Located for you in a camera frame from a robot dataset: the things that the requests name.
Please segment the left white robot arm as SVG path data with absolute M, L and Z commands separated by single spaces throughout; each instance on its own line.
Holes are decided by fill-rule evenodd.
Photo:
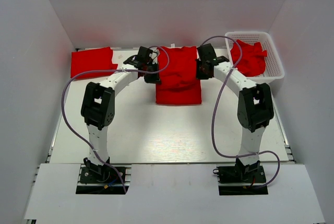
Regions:
M 134 57 L 123 62 L 120 72 L 115 72 L 105 80 L 87 84 L 81 115 L 87 125 L 89 143 L 93 148 L 84 159 L 85 166 L 100 182 L 110 177 L 108 166 L 110 157 L 107 150 L 108 126 L 115 116 L 115 98 L 131 82 L 144 76 L 147 82 L 159 82 L 159 65 L 154 60 L 158 54 L 150 48 L 141 46 Z

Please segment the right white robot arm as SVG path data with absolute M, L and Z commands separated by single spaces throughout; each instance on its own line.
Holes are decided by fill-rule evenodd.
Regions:
M 249 181 L 260 169 L 259 148 L 266 127 L 274 116 L 271 90 L 267 83 L 258 84 L 238 71 L 226 57 L 218 57 L 211 44 L 197 48 L 197 79 L 215 78 L 237 96 L 237 119 L 242 127 L 240 150 L 235 166 L 220 176 Z

